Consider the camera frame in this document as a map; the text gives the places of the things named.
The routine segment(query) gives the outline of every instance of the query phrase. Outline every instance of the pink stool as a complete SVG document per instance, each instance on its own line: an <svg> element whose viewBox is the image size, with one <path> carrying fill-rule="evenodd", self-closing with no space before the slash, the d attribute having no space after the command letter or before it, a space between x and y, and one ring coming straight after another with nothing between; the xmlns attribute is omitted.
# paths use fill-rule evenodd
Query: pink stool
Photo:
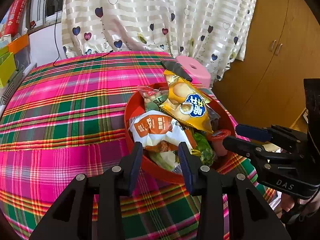
<svg viewBox="0 0 320 240"><path fill-rule="evenodd" d="M201 84L209 88L211 75L198 61L187 56L177 56L175 60L188 70Z"/></svg>

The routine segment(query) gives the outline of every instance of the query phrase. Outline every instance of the window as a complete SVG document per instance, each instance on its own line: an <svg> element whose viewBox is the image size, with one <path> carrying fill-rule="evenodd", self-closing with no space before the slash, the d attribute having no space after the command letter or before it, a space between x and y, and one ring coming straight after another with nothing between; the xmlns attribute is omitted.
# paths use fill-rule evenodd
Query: window
<svg viewBox="0 0 320 240"><path fill-rule="evenodd" d="M29 3L29 18L27 25L35 21L34 30L47 27L55 23L58 10L58 22L61 22L63 0L31 0Z"/></svg>

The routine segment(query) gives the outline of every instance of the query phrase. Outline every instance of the white striped curtain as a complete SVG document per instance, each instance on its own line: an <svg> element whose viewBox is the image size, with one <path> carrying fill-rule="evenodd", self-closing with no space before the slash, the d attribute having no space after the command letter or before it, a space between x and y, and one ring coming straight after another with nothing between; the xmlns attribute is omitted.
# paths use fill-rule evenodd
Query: white striped curtain
<svg viewBox="0 0 320 240"><path fill-rule="evenodd" d="M67 57L152 50L197 59L221 79L244 59L256 0L64 0Z"/></svg>

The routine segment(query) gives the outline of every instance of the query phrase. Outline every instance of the red basket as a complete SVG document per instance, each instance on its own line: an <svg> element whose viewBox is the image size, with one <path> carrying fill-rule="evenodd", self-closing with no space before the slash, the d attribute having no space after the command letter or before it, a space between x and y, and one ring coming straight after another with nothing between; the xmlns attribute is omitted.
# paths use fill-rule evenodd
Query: red basket
<svg viewBox="0 0 320 240"><path fill-rule="evenodd" d="M151 88L158 89L160 87L167 87L167 83L157 83L148 85ZM231 135L236 136L235 129L233 127L233 124L227 114L227 112L223 109L223 107L215 100L212 100L209 103L209 106L220 115L219 119L219 129L228 129L231 131ZM125 110L124 110L124 128L125 128L125 138L127 141L127 146L129 151L131 152L134 141L132 140L132 137L129 134L129 119L132 117L135 117L137 115L141 115L145 112L144 110L144 99L140 95L140 93L137 91L135 92L131 98L129 99ZM215 169L218 169L219 167L223 166L232 155L232 152L228 152L228 154L224 157L220 157L219 161L214 162L212 167ZM142 157L141 162L141 168L151 174L154 178L163 180L169 183L174 184L184 184L183 176L180 174L173 173L171 171L167 171L161 167L159 167L157 164L155 164L153 161L151 161L149 158L147 158L145 155Z"/></svg>

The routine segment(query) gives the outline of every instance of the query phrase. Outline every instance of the wardrobe door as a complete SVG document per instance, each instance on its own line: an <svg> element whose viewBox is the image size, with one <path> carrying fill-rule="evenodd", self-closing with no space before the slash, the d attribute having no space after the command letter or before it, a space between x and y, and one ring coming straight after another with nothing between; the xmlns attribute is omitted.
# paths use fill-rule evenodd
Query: wardrobe door
<svg viewBox="0 0 320 240"><path fill-rule="evenodd" d="M304 78L320 78L320 25L304 0L289 0L275 55L246 104L245 123L290 127L304 111Z"/></svg>
<svg viewBox="0 0 320 240"><path fill-rule="evenodd" d="M257 0L244 61L235 60L213 92L239 122L241 110L272 59L284 26L288 0Z"/></svg>

